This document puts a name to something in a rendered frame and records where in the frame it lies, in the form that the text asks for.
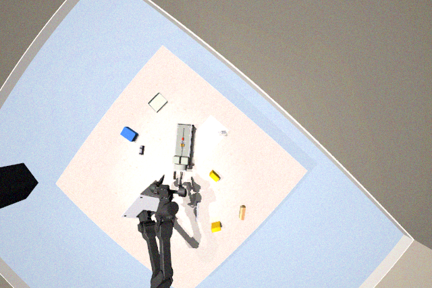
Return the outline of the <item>blue box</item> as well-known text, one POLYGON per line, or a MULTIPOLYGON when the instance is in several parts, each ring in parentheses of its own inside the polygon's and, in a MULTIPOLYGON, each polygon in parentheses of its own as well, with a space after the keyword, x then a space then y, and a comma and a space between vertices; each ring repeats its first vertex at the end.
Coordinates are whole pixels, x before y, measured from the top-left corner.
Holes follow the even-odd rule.
POLYGON ((126 138, 130 142, 133 142, 133 141, 135 141, 138 133, 136 133, 134 130, 132 130, 129 127, 124 127, 124 129, 122 130, 120 135, 122 135, 124 138, 126 138))

